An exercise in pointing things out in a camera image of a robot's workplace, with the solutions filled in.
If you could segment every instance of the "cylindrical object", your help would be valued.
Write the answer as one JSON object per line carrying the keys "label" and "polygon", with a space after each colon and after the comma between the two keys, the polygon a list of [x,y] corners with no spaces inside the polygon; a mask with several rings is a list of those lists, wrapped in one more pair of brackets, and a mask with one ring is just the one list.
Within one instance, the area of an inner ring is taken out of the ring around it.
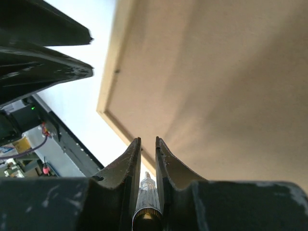
{"label": "cylindrical object", "polygon": [[47,175],[49,172],[50,172],[49,167],[48,167],[48,166],[44,166],[44,167],[43,167],[43,173],[44,173],[45,175]]}
{"label": "cylindrical object", "polygon": [[145,172],[145,179],[140,183],[136,211],[133,217],[134,231],[161,231],[162,214],[155,181]]}
{"label": "cylindrical object", "polygon": [[23,133],[42,123],[35,107],[28,105],[10,113],[10,117],[15,121],[18,130]]}

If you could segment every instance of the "screw hole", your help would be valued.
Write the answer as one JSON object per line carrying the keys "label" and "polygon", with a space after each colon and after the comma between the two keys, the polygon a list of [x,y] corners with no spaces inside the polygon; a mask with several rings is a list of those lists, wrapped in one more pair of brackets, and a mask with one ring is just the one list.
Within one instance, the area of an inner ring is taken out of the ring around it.
{"label": "screw hole", "polygon": [[100,177],[100,176],[92,176],[93,179],[95,179],[96,181],[102,181],[104,179],[104,177]]}

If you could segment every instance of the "wooden board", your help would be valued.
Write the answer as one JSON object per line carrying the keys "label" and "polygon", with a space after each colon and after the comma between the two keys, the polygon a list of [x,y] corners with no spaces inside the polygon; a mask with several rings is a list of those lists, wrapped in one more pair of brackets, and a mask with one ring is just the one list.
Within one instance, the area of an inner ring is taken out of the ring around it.
{"label": "wooden board", "polygon": [[130,3],[98,112],[126,143],[142,138],[146,166],[158,135],[205,178],[308,191],[308,2]]}

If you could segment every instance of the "white wall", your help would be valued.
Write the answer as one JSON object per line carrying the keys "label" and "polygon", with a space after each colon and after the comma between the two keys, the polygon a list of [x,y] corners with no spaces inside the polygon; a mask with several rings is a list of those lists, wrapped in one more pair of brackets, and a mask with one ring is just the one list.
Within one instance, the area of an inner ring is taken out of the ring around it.
{"label": "white wall", "polygon": [[[94,77],[60,84],[39,93],[46,104],[104,165],[119,157],[126,145],[96,113],[116,0],[46,0],[87,27],[88,46],[51,47],[94,67]],[[141,178],[146,168],[141,167]]]}

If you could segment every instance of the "worn paint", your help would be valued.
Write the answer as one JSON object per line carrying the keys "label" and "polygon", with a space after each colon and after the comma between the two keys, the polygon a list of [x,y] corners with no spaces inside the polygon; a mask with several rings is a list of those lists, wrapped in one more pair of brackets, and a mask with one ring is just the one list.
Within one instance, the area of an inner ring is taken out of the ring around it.
{"label": "worn paint", "polygon": [[296,184],[289,182],[274,182],[274,181],[236,181],[236,183],[250,183],[255,184],[258,187],[273,187],[281,186],[289,189],[291,198],[298,203],[298,205],[303,206],[305,214],[308,216],[308,201],[305,192]]}
{"label": "worn paint", "polygon": [[59,194],[56,192],[56,193],[52,196],[52,198],[54,199],[54,198],[56,198],[58,195],[59,195]]}
{"label": "worn paint", "polygon": [[82,192],[78,192],[78,193],[76,193],[76,195],[74,196],[75,198],[79,198],[79,197],[81,197],[82,196]]}
{"label": "worn paint", "polygon": [[205,206],[198,195],[198,182],[192,183],[192,195],[193,195],[196,214],[198,214],[197,223],[199,230],[209,231],[210,229],[206,222]]}
{"label": "worn paint", "polygon": [[5,213],[2,214],[2,223],[1,223],[1,230],[6,230],[6,217]]}
{"label": "worn paint", "polygon": [[46,199],[42,202],[42,206],[43,206],[43,207],[45,207],[45,208],[48,207],[49,198],[50,198],[51,193],[52,193],[54,190],[56,190],[57,188],[59,188],[59,187],[60,187],[59,185],[54,186],[54,187],[52,187],[52,188],[48,191]]}
{"label": "worn paint", "polygon": [[8,73],[8,74],[6,74],[6,75],[3,75],[1,78],[2,78],[2,79],[11,78],[11,77],[17,76],[17,75],[19,75],[19,74],[20,74],[20,72],[11,72],[11,73]]}
{"label": "worn paint", "polygon": [[30,212],[32,210],[32,207],[29,206],[27,209],[26,209],[26,213]]}
{"label": "worn paint", "polygon": [[77,209],[80,209],[81,210],[81,203],[79,201],[74,201],[74,200],[71,200],[69,198],[66,198],[65,199],[68,203],[70,203],[71,205],[75,206]]}

